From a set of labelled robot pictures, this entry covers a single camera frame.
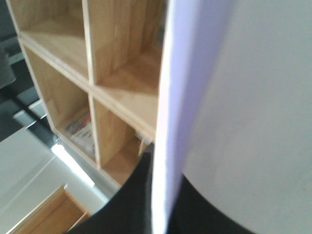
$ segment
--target magazine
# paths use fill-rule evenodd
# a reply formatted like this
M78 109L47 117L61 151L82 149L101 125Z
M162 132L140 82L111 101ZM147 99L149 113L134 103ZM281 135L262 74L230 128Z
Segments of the magazine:
M84 114L78 120L67 126L70 139L95 156L94 140L90 113Z

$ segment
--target wooden shelf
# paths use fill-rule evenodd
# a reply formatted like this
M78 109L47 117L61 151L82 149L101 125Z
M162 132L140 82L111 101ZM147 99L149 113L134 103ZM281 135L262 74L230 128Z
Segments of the wooden shelf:
M20 41L66 76L88 80L82 10L53 17L20 32Z
M123 184L156 135L164 1L6 1L51 129ZM66 130L88 111L95 157Z
M160 61L161 48L153 46L100 80L94 89L103 105L152 141L156 134Z
M96 156L90 153L89 151L85 150L82 146L77 144L75 141L71 139L71 134L66 130L66 128L76 120L78 120L80 117L82 117L84 114L90 112L89 106L85 106L81 110L74 113L72 116L68 117L64 122L59 124L58 126L55 126L53 131L56 135L58 135L67 145L69 145L71 148L73 148L79 155L81 155L81 152L83 152L85 155L87 155L93 162L96 163Z
M119 184L124 184L139 161L140 140L132 138L108 163L102 165L104 169Z

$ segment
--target white floor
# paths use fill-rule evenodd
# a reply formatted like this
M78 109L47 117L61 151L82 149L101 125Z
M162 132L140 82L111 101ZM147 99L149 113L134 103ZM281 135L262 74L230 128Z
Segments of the white floor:
M103 179L90 168L86 174L62 146L54 152L58 156L26 129L0 142L0 233L9 231L61 185L67 185L92 214L112 196L114 191Z

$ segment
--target plywood edge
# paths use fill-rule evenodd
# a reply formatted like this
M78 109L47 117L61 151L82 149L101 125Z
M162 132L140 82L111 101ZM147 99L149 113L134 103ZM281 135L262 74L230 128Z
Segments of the plywood edge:
M106 106L136 131L154 141L156 136L156 126L147 123L142 117L133 113L131 109L121 105L117 99L107 94L102 87L94 87L91 90L91 93L103 106Z
M81 73L69 66L67 63L62 62L57 56L48 52L43 46L36 43L27 36L27 34L21 32L19 36L20 44L27 47L34 54L39 56L42 60L48 63L51 67L60 72L63 76L69 79L72 83L77 85L82 90L88 92L89 81Z
M82 0L82 14L84 26L84 38L86 42L87 65L89 74L89 84L94 85L94 70L93 70L93 56L92 56L92 43L91 43L91 29L90 29L90 16L88 8L88 0Z
M93 131L93 140L95 146L95 158L97 168L101 169L101 157L100 157L100 148L99 148L99 140L98 140L98 128L97 128L97 120L96 120L96 111L95 111L95 103L94 97L89 94L89 107L90 107L90 115L91 115L91 122L92 122L92 131Z

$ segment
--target black fabric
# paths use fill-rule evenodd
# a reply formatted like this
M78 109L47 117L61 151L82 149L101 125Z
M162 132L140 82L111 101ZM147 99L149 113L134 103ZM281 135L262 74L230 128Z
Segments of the black fabric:
M138 166L98 213L68 234L150 234L153 159L144 153ZM214 208L183 176L167 234L250 234Z

